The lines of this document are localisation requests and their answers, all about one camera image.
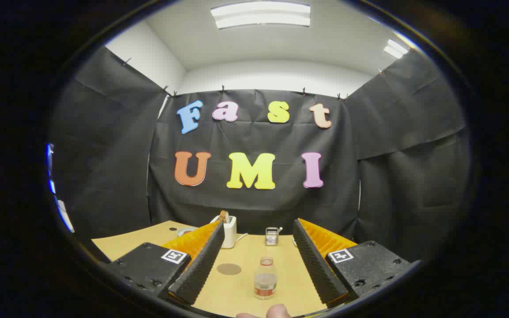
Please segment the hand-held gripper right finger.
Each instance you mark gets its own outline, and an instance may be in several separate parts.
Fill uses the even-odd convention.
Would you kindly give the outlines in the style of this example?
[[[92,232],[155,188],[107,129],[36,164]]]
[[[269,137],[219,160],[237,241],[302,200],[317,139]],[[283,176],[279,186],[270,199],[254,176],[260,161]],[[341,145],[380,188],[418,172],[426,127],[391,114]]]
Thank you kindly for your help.
[[[323,304],[342,304],[395,284],[422,262],[409,262],[382,244],[357,244],[304,219],[295,219],[293,239]]]

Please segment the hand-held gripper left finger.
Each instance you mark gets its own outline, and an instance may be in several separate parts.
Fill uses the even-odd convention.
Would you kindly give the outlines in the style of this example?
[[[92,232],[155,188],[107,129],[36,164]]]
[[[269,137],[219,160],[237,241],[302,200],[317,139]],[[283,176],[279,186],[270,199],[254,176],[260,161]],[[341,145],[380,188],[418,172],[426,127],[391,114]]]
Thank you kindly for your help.
[[[224,222],[216,220],[161,246],[140,244],[104,269],[123,284],[153,298],[196,302],[224,243]]]

